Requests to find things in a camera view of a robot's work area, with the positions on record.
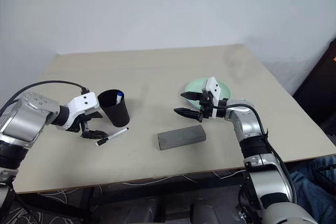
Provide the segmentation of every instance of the black cup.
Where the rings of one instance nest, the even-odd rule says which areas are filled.
[[[121,101],[116,104],[118,92],[122,91],[118,89],[104,91],[98,96],[98,101],[113,125],[123,127],[130,122],[130,117],[128,116],[123,92]]]

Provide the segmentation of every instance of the beige tabletop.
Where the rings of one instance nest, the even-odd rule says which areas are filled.
[[[67,80],[99,95],[124,92],[130,128],[101,147],[80,133],[46,126],[24,159],[14,182],[17,192],[54,190],[130,180],[229,169],[243,166],[233,126],[223,119],[204,120],[205,142],[160,151],[157,134],[199,124],[173,109],[191,108],[180,96],[186,84],[215,76],[232,98],[251,101],[269,141],[284,161],[336,153],[336,147],[274,76],[242,45],[99,52],[62,55],[40,80]],[[66,84],[36,89],[61,104],[80,95]],[[93,119],[92,130],[118,131],[111,122]]]

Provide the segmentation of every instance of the blue jeans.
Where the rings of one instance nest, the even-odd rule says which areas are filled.
[[[323,169],[333,164],[336,156],[316,158],[291,174],[298,205],[319,224],[336,223],[336,169]]]

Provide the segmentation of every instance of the green plate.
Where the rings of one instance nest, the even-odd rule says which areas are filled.
[[[207,80],[208,78],[199,78],[199,79],[196,79],[192,82],[189,82],[188,85],[185,87],[185,92],[188,92],[188,91],[191,91],[191,92],[199,92],[199,93],[202,93],[202,88],[205,84],[205,81]],[[230,98],[231,97],[231,91],[230,89],[228,88],[227,85],[225,85],[224,83],[222,83],[221,81],[217,81],[218,82],[218,85],[219,87],[221,88],[221,93],[219,95],[219,99],[223,99],[223,98]],[[200,101],[191,101],[191,100],[188,100],[186,99],[192,107],[196,108],[196,109],[200,109]]]

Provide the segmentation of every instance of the gray rectangular block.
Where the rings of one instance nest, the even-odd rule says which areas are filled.
[[[201,125],[162,132],[157,137],[159,139],[160,150],[162,151],[206,140],[206,135]]]

